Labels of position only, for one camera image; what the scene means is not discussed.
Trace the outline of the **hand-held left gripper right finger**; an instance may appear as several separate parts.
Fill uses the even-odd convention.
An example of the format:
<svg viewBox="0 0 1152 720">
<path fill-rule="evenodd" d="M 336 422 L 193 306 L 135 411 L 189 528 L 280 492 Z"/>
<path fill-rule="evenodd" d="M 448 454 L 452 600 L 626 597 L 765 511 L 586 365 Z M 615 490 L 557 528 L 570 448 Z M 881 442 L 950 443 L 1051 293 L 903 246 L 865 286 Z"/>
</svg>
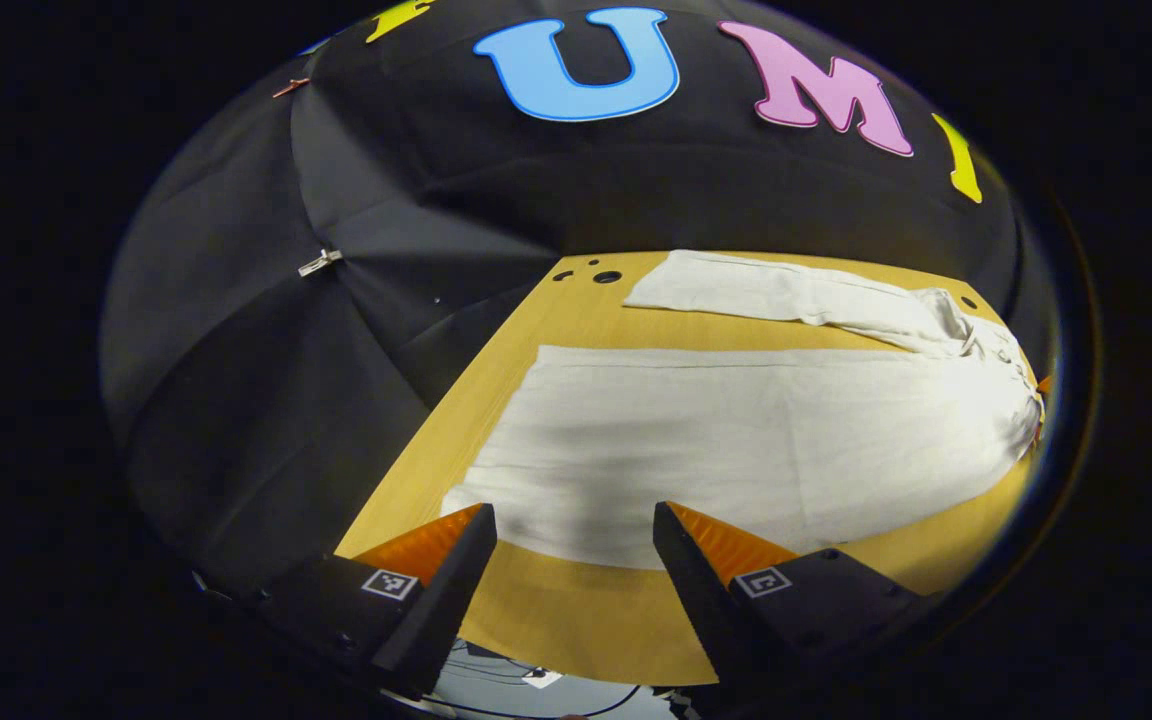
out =
<svg viewBox="0 0 1152 720">
<path fill-rule="evenodd" d="M 728 694 L 861 670 L 927 612 L 927 597 L 844 551 L 795 553 L 676 502 L 655 505 L 653 544 Z"/>
</svg>

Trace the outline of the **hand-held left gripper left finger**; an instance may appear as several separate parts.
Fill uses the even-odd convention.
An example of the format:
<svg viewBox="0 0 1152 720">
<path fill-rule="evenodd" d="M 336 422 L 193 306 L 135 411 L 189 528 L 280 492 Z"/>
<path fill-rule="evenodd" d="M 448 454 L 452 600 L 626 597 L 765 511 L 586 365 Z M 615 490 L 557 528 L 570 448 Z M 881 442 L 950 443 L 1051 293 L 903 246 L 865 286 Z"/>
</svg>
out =
<svg viewBox="0 0 1152 720">
<path fill-rule="evenodd" d="M 434 691 L 497 547 L 490 503 L 429 521 L 353 558 L 320 553 L 256 593 L 294 651 L 355 684 Z"/>
</svg>

